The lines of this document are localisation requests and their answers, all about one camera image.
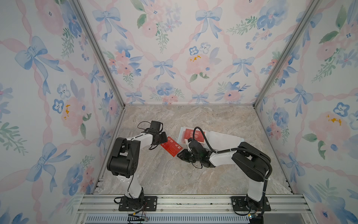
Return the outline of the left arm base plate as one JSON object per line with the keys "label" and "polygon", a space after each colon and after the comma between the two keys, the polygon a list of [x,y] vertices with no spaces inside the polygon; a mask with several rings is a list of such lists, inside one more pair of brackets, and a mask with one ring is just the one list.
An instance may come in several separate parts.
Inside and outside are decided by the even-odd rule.
{"label": "left arm base plate", "polygon": [[132,199],[130,197],[122,196],[118,204],[119,211],[156,211],[157,210],[157,196],[140,196]]}

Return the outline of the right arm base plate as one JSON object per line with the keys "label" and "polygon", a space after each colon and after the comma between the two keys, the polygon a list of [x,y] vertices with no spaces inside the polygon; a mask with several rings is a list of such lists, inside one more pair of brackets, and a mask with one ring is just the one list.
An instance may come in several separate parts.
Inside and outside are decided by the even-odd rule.
{"label": "right arm base plate", "polygon": [[256,202],[246,196],[232,196],[230,197],[230,200],[235,212],[248,212],[249,209],[253,212],[262,210],[265,212],[271,211],[270,203],[267,197],[262,199],[260,202]]}

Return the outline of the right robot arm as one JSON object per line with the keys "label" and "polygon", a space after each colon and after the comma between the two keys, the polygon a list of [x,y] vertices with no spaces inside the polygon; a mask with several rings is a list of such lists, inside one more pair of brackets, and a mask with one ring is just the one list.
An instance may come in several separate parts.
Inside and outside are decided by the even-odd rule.
{"label": "right robot arm", "polygon": [[177,154],[182,161],[201,168],[216,168],[222,165],[237,165],[249,178],[249,189],[244,199],[232,198],[233,209],[264,213],[269,202],[266,189],[272,174],[271,159],[268,155],[245,142],[243,138],[210,131],[204,133],[200,127],[191,131],[186,139],[187,149]]}

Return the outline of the red card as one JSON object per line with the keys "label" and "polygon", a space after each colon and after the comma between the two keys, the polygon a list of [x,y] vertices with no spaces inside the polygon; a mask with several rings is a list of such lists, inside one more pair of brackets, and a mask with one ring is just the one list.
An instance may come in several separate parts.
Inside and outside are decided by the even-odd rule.
{"label": "red card", "polygon": [[179,152],[183,150],[183,147],[177,143],[170,136],[167,137],[167,142],[161,144],[162,148],[164,148],[172,157],[175,157]]}
{"label": "red card", "polygon": [[185,129],[184,140],[189,140],[189,139],[195,139],[200,143],[205,142],[204,135],[199,129],[196,129],[195,131],[193,129]]}

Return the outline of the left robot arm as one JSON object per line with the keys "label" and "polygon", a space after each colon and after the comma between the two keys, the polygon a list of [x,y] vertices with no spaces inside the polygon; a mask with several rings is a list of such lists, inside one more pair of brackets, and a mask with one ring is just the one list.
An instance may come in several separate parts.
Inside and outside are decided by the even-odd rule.
{"label": "left robot arm", "polygon": [[145,208],[143,187],[139,184],[136,171],[139,165],[139,153],[143,148],[155,149],[168,141],[163,131],[163,123],[151,121],[139,135],[118,137],[110,152],[106,168],[123,184],[126,192],[117,203],[120,211],[140,211]]}

